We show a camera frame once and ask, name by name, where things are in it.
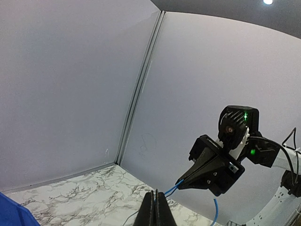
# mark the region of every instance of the green led indicator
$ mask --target green led indicator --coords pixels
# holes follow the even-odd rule
[[[247,112],[245,112],[244,118],[245,118],[245,121],[246,121],[247,118],[248,118],[248,113]]]

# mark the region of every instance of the gray ceiling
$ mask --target gray ceiling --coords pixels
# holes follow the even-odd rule
[[[301,38],[301,0],[152,0],[161,10],[219,16],[269,27]]]

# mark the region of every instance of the robotic arm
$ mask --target robotic arm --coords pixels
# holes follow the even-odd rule
[[[178,179],[177,183],[184,180],[178,189],[209,189],[215,196],[224,194],[244,173],[241,164],[244,158],[254,164],[283,168],[286,171],[272,200],[245,224],[272,225],[273,219],[294,198],[301,196],[299,149],[262,137],[258,131],[259,111],[255,108],[227,106],[220,115],[218,127],[216,141],[207,135],[196,140],[189,155],[194,165]]]

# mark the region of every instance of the marble pattern surface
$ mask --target marble pattern surface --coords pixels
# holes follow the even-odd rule
[[[121,226],[152,190],[119,166],[6,194],[28,208],[42,226]],[[212,221],[168,199],[178,226],[209,226]],[[135,216],[126,226],[132,225]]]

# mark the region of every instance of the white wall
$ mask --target white wall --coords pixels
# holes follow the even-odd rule
[[[122,166],[162,191],[193,164],[197,137],[218,133],[227,105],[260,111],[260,131],[278,142],[301,129],[301,40],[268,28],[223,18],[167,13]],[[271,199],[283,174],[244,160],[246,172],[218,197],[220,223],[245,223]],[[214,218],[213,195],[178,191],[173,198]],[[283,225],[290,211],[275,226]]]
[[[0,2],[0,190],[114,161],[158,9]]]

